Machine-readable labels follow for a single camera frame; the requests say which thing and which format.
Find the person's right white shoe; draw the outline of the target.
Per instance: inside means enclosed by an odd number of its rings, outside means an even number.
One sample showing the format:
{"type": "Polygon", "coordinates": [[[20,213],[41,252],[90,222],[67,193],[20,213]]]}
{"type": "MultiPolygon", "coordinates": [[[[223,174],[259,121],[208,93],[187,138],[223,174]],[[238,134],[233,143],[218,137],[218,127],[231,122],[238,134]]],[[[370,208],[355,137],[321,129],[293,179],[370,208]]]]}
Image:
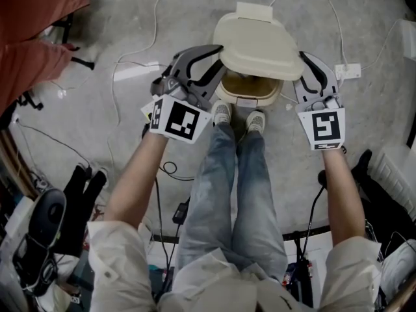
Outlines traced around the person's right white shoe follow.
{"type": "Polygon", "coordinates": [[[260,134],[264,132],[266,125],[266,116],[260,110],[253,110],[246,119],[246,132],[257,131],[260,134]]]}

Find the person's left white shoe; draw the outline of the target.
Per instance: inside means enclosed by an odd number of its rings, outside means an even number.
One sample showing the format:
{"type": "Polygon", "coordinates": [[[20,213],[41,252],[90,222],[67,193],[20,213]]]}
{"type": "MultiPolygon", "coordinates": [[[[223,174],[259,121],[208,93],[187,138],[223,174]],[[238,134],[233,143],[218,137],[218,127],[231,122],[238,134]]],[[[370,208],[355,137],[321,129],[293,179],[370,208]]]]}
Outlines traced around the person's left white shoe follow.
{"type": "Polygon", "coordinates": [[[213,125],[218,125],[221,123],[230,124],[232,117],[232,107],[230,103],[218,99],[214,102],[212,109],[212,121],[213,125]]]}

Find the person's legs in jeans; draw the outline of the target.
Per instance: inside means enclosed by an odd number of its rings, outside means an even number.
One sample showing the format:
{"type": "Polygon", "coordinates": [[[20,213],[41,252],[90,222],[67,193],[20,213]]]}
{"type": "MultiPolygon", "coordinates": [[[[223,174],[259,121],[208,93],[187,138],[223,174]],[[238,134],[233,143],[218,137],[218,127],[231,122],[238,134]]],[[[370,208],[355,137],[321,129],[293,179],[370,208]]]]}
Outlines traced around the person's legs in jeans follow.
{"type": "Polygon", "coordinates": [[[287,269],[264,138],[259,131],[249,131],[236,142],[228,123],[214,126],[193,182],[176,268],[217,249],[239,270],[257,264],[268,277],[281,281],[287,269]]]}

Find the cream plastic bin lid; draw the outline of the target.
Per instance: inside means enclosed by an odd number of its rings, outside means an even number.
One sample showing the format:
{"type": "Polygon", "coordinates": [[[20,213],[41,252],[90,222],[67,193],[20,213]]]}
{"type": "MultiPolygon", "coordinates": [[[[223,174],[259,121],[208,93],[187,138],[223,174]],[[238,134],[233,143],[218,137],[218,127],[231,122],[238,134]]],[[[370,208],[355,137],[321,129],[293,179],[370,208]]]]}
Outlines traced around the cream plastic bin lid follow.
{"type": "Polygon", "coordinates": [[[236,73],[296,81],[304,72],[299,49],[271,6],[238,2],[218,21],[213,43],[223,46],[219,59],[236,73]]]}

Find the black power adapter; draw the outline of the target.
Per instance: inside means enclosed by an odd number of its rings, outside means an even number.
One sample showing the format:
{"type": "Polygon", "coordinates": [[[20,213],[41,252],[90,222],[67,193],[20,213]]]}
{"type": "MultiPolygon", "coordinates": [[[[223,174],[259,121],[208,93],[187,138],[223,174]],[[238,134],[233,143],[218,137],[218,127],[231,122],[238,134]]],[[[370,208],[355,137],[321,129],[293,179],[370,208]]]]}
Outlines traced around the black power adapter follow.
{"type": "Polygon", "coordinates": [[[186,202],[181,202],[178,205],[178,207],[177,207],[177,209],[176,209],[176,211],[175,211],[175,213],[172,217],[172,222],[174,224],[177,224],[179,226],[184,224],[185,219],[187,217],[188,209],[189,209],[189,202],[190,202],[190,199],[188,199],[186,202]]]}

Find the white power strip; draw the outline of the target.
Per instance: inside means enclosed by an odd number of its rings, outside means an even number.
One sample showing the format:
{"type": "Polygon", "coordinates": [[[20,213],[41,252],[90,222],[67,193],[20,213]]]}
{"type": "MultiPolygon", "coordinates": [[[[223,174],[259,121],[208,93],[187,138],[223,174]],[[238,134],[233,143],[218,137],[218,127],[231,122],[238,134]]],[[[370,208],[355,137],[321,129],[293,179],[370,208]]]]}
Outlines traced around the white power strip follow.
{"type": "Polygon", "coordinates": [[[361,77],[361,64],[336,64],[334,66],[334,72],[338,81],[346,79],[358,79],[361,77]]]}

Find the person's white shirt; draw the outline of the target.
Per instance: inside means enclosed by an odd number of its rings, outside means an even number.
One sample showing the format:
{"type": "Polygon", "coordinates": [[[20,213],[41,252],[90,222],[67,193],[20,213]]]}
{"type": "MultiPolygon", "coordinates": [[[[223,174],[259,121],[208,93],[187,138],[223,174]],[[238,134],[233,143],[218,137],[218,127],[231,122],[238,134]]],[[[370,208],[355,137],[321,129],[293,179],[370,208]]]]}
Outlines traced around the person's white shirt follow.
{"type": "MultiPolygon", "coordinates": [[[[138,231],[123,222],[91,222],[89,263],[94,271],[90,312],[306,312],[258,265],[238,270],[220,249],[183,267],[172,290],[155,302],[138,231]]],[[[318,312],[374,312],[381,280],[380,245],[352,237],[326,260],[318,312]]]]}

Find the person's right forearm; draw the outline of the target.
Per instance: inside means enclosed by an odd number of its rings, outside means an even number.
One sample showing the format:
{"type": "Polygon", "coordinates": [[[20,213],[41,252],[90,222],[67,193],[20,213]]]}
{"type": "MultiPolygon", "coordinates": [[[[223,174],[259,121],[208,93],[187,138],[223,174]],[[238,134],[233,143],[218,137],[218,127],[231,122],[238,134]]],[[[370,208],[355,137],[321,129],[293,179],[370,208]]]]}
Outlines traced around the person's right forearm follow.
{"type": "Polygon", "coordinates": [[[322,152],[333,245],[365,235],[365,213],[358,188],[341,149],[322,152]]]}

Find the person's left forearm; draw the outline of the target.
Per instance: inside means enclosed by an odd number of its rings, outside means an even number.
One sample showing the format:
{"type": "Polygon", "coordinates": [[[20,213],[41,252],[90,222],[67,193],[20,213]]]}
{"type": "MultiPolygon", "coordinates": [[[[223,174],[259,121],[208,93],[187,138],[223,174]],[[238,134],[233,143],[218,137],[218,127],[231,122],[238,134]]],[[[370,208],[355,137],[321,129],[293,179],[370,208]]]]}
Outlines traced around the person's left forearm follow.
{"type": "Polygon", "coordinates": [[[135,229],[139,227],[148,209],[167,143],[165,136],[145,134],[110,195],[104,221],[124,222],[135,229]]]}

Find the pink cloth-covered chair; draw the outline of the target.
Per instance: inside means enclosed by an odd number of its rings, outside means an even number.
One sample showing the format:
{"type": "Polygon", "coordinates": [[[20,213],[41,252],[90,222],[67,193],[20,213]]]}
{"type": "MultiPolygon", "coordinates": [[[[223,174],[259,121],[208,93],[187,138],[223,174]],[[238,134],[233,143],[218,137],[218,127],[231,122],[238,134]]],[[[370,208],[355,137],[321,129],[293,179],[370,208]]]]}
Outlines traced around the pink cloth-covered chair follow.
{"type": "Polygon", "coordinates": [[[40,35],[90,0],[0,0],[0,115],[38,83],[55,80],[73,57],[71,44],[40,35]]]}

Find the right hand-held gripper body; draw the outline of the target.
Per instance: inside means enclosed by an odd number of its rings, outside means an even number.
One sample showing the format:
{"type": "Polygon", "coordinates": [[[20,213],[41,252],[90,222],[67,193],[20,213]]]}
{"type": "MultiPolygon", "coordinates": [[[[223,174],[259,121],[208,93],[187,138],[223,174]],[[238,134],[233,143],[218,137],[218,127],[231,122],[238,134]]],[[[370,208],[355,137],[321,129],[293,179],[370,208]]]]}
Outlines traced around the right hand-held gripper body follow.
{"type": "Polygon", "coordinates": [[[345,108],[339,93],[300,103],[295,111],[311,150],[342,148],[345,141],[345,108]]]}

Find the person's white shoe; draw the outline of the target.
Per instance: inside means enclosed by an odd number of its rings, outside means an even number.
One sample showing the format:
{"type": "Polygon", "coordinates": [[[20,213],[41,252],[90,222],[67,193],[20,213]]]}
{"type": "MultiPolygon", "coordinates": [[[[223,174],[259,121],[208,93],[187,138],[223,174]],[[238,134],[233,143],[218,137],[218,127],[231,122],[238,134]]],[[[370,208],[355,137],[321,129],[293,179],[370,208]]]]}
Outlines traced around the person's white shoe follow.
{"type": "Polygon", "coordinates": [[[246,119],[246,132],[257,131],[260,134],[264,132],[266,125],[266,116],[260,110],[253,110],[246,119]]]}
{"type": "Polygon", "coordinates": [[[212,109],[212,121],[213,125],[218,125],[221,123],[230,124],[232,117],[232,107],[230,103],[218,99],[214,102],[212,109]]]}

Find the white low cabinet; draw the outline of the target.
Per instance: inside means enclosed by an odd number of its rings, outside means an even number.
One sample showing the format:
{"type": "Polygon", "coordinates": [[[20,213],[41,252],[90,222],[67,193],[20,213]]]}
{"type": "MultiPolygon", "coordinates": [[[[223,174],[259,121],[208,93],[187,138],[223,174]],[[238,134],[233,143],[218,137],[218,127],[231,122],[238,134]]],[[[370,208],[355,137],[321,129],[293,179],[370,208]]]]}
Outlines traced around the white low cabinet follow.
{"type": "Polygon", "coordinates": [[[407,146],[384,147],[370,175],[416,221],[416,153],[407,146]]]}

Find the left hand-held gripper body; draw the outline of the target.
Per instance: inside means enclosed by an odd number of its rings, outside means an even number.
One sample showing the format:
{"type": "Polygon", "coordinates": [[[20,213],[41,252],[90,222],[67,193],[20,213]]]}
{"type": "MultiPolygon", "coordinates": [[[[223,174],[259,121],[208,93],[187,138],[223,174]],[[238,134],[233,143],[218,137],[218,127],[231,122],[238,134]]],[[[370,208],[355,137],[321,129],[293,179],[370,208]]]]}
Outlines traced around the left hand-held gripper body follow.
{"type": "Polygon", "coordinates": [[[149,131],[188,144],[197,141],[211,119],[211,105],[191,105],[187,86],[173,76],[160,77],[150,86],[153,101],[141,108],[149,131]]]}

